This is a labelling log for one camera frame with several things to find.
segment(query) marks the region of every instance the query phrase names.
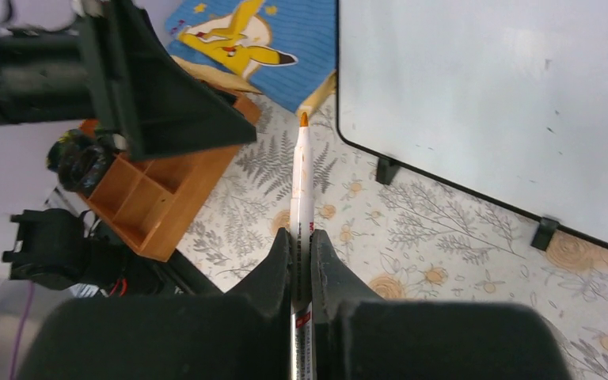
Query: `marker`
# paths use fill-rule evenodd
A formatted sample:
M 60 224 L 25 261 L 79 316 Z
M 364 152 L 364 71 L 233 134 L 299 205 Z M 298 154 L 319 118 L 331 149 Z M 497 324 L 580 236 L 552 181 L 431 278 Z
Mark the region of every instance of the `marker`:
M 294 146 L 290 234 L 293 276 L 291 318 L 291 379 L 314 378 L 314 320 L 311 315 L 311 237 L 314 232 L 314 158 L 306 112 L 299 120 Z

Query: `cartoon character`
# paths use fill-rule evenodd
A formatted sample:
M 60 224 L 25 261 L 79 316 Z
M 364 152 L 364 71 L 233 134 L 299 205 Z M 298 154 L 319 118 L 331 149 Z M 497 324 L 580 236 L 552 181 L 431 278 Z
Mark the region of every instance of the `cartoon character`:
M 178 40 L 218 61 L 244 79 L 262 66 L 286 66 L 297 57 L 269 47 L 272 31 L 257 15 L 264 0 L 244 0 L 232 14 L 188 26 Z

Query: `black mount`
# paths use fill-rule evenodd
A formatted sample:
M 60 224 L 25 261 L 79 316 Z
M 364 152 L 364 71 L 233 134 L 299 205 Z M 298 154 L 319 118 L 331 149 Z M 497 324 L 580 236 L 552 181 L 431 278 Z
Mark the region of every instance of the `black mount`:
M 390 185 L 399 168 L 394 158 L 379 156 L 376 164 L 376 181 L 379 184 Z
M 533 241 L 530 242 L 530 246 L 541 251 L 546 251 L 553 238 L 553 234 L 556 233 L 556 230 L 558 230 L 560 225 L 559 222 L 553 219 L 542 218 L 539 221 L 539 225 L 533 236 Z
M 28 279 L 57 291 L 76 283 L 110 289 L 118 279 L 128 281 L 130 295 L 161 290 L 162 281 L 147 259 L 126 245 L 86 237 L 82 219 L 67 210 L 24 210 L 10 221 L 18 224 L 17 249 L 4 252 L 2 261 L 12 263 L 11 279 Z
M 121 131 L 139 160 L 251 143 L 255 127 L 175 63 L 131 1 L 100 2 L 78 24 L 80 52 L 102 126 Z

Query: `orange marker cap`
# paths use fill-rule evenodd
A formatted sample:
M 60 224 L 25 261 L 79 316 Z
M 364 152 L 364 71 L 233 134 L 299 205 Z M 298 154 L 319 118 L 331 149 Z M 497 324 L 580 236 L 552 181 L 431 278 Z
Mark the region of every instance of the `orange marker cap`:
M 299 118 L 299 127 L 309 127 L 309 116 L 306 112 L 302 112 L 302 117 Z

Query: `whiteboard stand foot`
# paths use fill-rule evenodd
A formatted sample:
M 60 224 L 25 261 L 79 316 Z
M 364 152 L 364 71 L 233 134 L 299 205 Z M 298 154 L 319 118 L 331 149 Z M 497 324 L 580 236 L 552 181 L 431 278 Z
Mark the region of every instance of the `whiteboard stand foot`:
M 539 226 L 537 227 L 537 231 L 535 231 L 530 246 L 539 249 L 540 251 L 546 251 L 551 242 L 551 238 L 553 238 L 553 234 L 556 233 L 556 230 L 558 230 L 560 225 L 559 222 L 553 219 L 542 218 L 539 221 Z
M 400 166 L 392 158 L 379 157 L 378 163 L 376 164 L 376 181 L 379 184 L 390 184 L 397 174 L 397 170 Z

